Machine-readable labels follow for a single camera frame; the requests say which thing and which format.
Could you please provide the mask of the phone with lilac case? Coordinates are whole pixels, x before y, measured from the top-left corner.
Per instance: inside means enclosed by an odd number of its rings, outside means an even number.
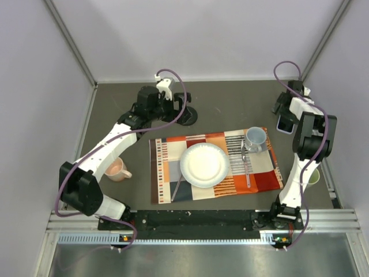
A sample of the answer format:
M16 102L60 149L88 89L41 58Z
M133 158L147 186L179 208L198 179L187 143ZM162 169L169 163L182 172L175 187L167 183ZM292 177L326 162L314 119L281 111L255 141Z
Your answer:
M293 114L279 115L276 130L285 133L292 134L295 126L296 117Z

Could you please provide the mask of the black phone stand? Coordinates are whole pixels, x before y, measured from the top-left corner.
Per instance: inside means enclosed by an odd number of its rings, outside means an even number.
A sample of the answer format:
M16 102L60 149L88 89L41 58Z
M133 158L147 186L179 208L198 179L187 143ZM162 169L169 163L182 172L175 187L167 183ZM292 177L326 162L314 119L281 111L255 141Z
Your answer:
M179 115L179 113L182 111L182 108L184 107L184 111L183 113L181 113L181 116L178 118L176 123L182 126L190 126L195 124L198 119L198 113L195 108L188 106L188 104L192 101L191 93L175 93L174 101L178 102L179 104L179 110L175 110L176 117Z

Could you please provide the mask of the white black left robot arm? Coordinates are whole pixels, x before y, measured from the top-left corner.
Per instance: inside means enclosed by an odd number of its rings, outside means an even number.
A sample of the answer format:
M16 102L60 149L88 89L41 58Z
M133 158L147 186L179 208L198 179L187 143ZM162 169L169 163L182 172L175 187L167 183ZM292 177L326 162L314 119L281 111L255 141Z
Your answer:
M144 133L151 131L153 121L185 124L187 91L172 93L163 81L140 89L137 101L115 122L112 129L92 150L73 163L64 162L59 169L57 202L72 206L78 214L110 218L119 229L131 221L126 204L106 196L99 182L106 170Z

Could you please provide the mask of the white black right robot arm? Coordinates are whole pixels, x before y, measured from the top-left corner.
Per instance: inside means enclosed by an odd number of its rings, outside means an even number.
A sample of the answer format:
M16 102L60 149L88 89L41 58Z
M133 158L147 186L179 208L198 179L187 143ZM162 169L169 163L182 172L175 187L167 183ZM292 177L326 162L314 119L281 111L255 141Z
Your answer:
M337 117L315 106L302 81L291 80L287 87L272 109L279 116L277 130L287 132L297 126L292 143L293 166L269 212L270 224L278 229L300 218L303 193L314 170L332 152L337 127Z

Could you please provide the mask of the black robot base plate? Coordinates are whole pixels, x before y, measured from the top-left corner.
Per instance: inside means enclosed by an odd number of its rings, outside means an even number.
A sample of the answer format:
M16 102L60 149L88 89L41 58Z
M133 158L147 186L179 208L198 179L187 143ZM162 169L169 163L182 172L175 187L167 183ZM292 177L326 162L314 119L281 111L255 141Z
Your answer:
M269 211L257 210L139 210L125 212L121 220L138 231L173 231L180 227L241 227L247 231L301 230L300 215L295 220L272 220Z

